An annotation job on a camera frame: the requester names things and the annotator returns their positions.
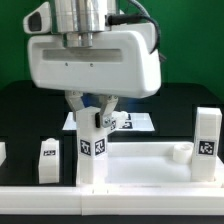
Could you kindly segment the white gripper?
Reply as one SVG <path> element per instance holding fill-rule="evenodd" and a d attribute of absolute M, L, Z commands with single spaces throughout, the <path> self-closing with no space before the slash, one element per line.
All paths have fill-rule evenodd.
<path fill-rule="evenodd" d="M 28 42 L 31 77 L 40 88 L 66 90 L 73 119 L 85 108 L 83 93 L 102 94 L 95 123 L 107 128 L 117 96 L 144 98 L 159 90 L 161 69 L 154 42 L 155 29 L 149 23 L 96 33 L 90 48 L 65 48 L 59 35 L 33 36 Z"/>

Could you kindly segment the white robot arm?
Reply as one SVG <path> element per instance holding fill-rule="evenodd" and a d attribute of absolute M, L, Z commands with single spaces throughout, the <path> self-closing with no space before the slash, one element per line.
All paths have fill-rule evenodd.
<path fill-rule="evenodd" d="M 46 0 L 23 20 L 33 82 L 66 92 L 73 111 L 84 93 L 101 97 L 96 125 L 108 127 L 120 97 L 145 98 L 161 86 L 158 23 L 117 0 Z"/>

